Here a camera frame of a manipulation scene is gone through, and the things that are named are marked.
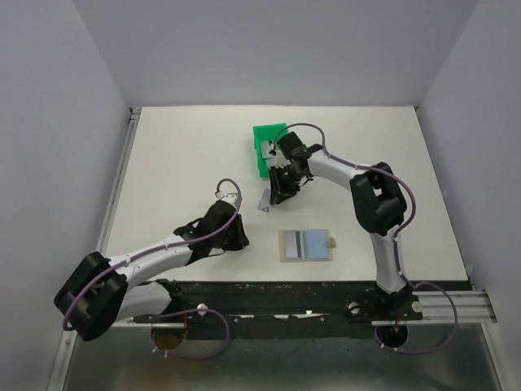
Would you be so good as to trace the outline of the green plastic bin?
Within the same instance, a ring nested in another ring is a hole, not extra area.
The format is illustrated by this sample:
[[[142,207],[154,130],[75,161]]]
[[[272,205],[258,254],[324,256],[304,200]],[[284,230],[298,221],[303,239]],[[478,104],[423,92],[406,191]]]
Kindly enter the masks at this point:
[[[273,154],[273,141],[282,132],[285,135],[287,124],[257,125],[253,127],[254,147],[256,150],[257,168],[262,178],[269,176],[269,168],[275,165],[276,157]]]

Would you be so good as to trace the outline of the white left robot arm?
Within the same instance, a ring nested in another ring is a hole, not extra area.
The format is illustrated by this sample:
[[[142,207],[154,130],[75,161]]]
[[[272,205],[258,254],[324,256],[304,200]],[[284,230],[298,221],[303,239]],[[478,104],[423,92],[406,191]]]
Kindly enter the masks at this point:
[[[171,269],[249,245],[239,207],[216,201],[203,217],[178,227],[160,242],[115,257],[86,255],[54,299],[65,331],[90,341],[122,318],[125,297],[138,285]]]

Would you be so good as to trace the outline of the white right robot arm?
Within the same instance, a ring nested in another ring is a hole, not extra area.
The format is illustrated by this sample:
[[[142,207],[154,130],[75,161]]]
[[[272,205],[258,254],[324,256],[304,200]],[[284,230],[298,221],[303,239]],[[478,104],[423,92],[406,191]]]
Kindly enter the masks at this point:
[[[407,203],[390,166],[357,165],[333,156],[319,144],[306,146],[294,132],[269,142],[269,154],[281,152],[286,165],[269,167],[271,205],[296,196],[301,181],[324,178],[350,191],[355,217],[370,235],[376,263],[376,284],[384,293],[374,299],[376,313],[393,319],[404,309],[398,292],[405,286],[397,243],[399,227],[404,223]]]

